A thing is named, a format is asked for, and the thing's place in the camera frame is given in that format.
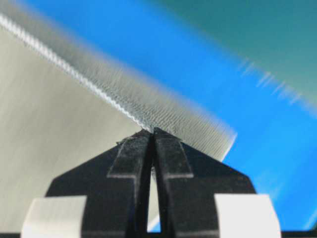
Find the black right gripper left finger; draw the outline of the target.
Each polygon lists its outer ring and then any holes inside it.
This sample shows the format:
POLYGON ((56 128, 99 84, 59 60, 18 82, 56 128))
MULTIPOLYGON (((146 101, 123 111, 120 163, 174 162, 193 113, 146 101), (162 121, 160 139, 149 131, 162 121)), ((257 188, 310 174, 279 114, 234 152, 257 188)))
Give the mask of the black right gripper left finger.
POLYGON ((140 238, 146 232, 148 146, 142 130, 53 179, 32 201, 23 238, 140 238))

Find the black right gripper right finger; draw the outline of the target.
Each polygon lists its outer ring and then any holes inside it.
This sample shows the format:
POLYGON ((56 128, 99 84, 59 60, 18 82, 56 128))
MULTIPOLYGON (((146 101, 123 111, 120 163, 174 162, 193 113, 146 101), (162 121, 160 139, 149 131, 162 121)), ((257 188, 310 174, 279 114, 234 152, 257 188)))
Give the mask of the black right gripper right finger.
POLYGON ((279 238, 267 195, 243 173, 154 130, 162 233, 169 238, 279 238))

